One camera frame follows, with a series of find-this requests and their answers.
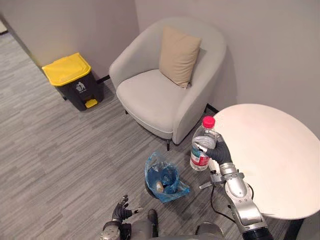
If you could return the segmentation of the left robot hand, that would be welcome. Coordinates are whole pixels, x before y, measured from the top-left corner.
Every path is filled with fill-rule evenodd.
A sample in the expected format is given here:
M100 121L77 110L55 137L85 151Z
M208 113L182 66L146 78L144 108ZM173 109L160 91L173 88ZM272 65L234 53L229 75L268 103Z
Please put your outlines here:
M111 216L111 220L113 222L117 222L121 224L124 220L132 217L133 215L139 214L144 210L143 207L128 209L128 206L129 206L128 200L129 200L129 197L127 194L125 194L118 201Z

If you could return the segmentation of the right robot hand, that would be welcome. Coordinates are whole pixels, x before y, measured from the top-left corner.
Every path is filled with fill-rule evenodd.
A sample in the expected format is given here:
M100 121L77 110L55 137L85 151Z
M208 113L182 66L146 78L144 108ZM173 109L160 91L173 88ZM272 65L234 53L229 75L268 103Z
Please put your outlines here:
M219 165L226 163L233 163L229 148L223 138L223 136L218 133L216 137L215 148L208 148L201 145L198 141L193 141L192 146L197 150L215 160Z

